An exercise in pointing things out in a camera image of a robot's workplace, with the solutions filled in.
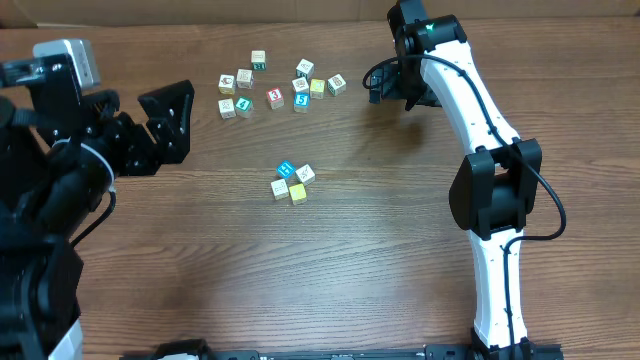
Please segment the white block green edge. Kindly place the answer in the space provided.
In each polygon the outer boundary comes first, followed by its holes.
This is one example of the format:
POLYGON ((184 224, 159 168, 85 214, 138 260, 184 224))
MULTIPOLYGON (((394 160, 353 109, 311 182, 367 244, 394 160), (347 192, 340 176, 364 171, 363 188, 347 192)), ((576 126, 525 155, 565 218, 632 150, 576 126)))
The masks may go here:
POLYGON ((316 179, 316 174, 309 164, 305 164, 295 171, 297 180, 304 186, 308 186, 316 179))

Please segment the blue symbol block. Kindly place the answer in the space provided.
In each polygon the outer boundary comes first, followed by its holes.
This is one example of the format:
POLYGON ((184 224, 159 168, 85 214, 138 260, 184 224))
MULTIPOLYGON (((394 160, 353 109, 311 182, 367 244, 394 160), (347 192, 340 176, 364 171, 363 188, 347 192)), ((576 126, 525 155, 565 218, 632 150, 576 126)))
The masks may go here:
POLYGON ((277 176, 285 180, 290 179, 295 174, 295 171, 296 167, 288 160, 284 160, 276 168, 277 176))

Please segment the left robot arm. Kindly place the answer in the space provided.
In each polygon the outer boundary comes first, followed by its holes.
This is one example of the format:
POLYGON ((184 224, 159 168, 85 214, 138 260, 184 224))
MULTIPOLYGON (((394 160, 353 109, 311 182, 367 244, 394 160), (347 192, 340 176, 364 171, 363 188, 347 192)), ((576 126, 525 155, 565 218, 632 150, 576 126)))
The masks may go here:
POLYGON ((5 62, 1 84, 32 99, 1 102, 1 355, 46 359, 79 320, 88 214, 118 177, 184 161, 195 91, 183 80, 141 95, 138 124, 116 92, 85 94, 67 55, 5 62))

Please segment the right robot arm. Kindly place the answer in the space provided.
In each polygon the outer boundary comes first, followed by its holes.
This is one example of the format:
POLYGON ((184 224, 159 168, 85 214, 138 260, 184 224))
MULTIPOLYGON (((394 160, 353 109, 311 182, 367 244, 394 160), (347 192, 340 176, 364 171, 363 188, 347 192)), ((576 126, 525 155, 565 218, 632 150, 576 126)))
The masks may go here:
POLYGON ((481 359, 531 359, 519 288, 519 246, 532 211, 542 153, 501 116, 474 64, 471 45, 453 15, 431 18, 419 1, 387 13, 396 56, 363 78, 370 101, 402 100, 445 111, 465 157, 449 190, 457 225, 474 258, 476 315, 471 354, 481 359))

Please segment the white letter L block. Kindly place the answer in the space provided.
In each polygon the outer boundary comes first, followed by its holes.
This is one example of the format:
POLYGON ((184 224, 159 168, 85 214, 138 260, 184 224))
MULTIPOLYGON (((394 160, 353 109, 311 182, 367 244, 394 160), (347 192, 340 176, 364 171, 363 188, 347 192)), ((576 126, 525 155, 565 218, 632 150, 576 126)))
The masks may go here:
POLYGON ((273 181, 271 183, 271 189, 276 200, 284 199, 289 196, 289 188, 285 179, 273 181))

